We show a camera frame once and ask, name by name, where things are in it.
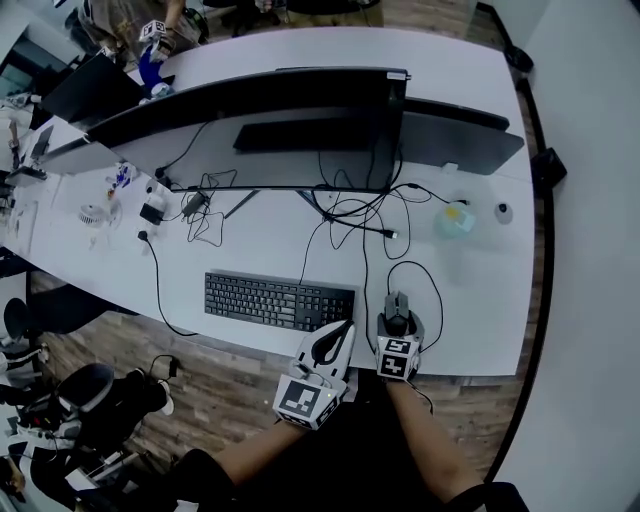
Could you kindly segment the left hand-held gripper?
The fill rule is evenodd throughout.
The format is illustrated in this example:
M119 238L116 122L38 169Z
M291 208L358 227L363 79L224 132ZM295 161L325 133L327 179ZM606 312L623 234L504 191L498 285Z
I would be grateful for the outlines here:
M273 410L283 421L318 430L342 403L356 328L336 321L307 335L289 372L280 377ZM321 364L320 361L333 361Z

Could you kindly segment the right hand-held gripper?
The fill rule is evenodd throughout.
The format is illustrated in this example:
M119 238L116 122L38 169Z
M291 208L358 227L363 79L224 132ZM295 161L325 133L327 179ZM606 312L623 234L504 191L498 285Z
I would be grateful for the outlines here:
M424 326L412 310L402 334L398 328L387 327L385 315L379 313L375 351L377 374L387 379L408 381L419 369L424 334Z

